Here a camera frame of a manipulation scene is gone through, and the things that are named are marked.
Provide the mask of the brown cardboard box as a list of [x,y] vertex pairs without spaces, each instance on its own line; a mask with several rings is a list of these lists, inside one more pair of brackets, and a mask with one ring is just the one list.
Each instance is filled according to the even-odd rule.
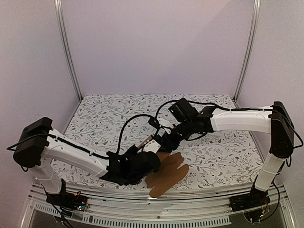
[[[152,140],[151,136],[146,138],[138,148],[142,149],[150,140]],[[147,188],[150,189],[149,196],[151,198],[158,198],[163,195],[180,182],[189,171],[188,164],[182,164],[184,158],[181,153],[170,154],[158,150],[155,154],[160,159],[160,168],[158,171],[152,172],[145,177]]]

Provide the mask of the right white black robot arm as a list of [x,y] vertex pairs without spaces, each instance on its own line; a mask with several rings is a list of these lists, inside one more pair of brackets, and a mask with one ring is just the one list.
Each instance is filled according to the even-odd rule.
[[185,98],[175,102],[169,111],[179,122],[161,137],[161,146],[167,152],[176,150],[181,141],[196,133],[235,130],[268,133],[271,147],[263,167],[257,175],[251,191],[246,195],[249,207],[256,207],[263,201],[274,178],[297,146],[294,145],[293,122],[281,102],[260,108],[228,109],[218,105],[205,106],[198,112]]

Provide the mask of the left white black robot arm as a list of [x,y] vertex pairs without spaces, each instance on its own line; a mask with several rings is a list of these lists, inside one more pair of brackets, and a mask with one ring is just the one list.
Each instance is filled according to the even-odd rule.
[[141,147],[133,145],[124,154],[91,149],[66,138],[52,127],[52,120],[42,117],[26,126],[19,141],[7,148],[13,159],[23,168],[33,171],[35,177],[46,184],[46,189],[60,206],[67,206],[71,197],[61,187],[45,159],[55,159],[83,169],[99,179],[122,185],[135,185],[147,175],[158,172],[161,163],[169,157],[161,152],[154,139]]

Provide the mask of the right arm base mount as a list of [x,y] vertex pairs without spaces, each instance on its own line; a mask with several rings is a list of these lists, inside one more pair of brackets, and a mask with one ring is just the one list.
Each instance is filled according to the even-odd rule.
[[256,189],[255,184],[252,185],[249,193],[229,198],[229,207],[232,208],[233,212],[263,206],[268,203],[270,203],[268,191]]

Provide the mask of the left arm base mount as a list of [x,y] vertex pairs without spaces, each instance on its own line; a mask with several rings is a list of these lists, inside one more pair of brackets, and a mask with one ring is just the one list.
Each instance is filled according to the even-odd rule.
[[64,210],[84,210],[87,206],[87,196],[82,195],[80,191],[76,193],[67,192],[64,184],[62,184],[58,194],[50,194],[47,191],[45,191],[45,193],[47,196],[47,203],[58,206]]

